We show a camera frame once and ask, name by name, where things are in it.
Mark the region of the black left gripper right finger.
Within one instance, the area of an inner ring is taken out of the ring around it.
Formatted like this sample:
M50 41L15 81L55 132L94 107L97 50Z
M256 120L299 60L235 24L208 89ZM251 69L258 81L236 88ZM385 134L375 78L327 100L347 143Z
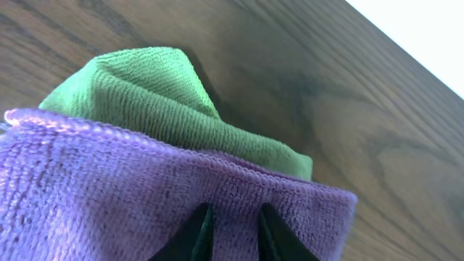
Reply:
M261 206L257 224L259 261L319 261L271 204Z

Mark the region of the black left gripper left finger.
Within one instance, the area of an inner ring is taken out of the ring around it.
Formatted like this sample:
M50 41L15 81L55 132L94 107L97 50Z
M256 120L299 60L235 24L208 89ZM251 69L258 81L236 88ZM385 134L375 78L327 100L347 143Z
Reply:
M149 261L211 261L213 231L213 209L202 203Z

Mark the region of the purple microfibre cloth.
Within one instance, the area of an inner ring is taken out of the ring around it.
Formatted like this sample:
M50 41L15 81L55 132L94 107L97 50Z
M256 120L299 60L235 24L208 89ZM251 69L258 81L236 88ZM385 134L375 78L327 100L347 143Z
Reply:
M319 260L338 260L357 197L233 157L40 109L12 109L1 136L3 260L148 260L202 203L212 260L258 260L271 204Z

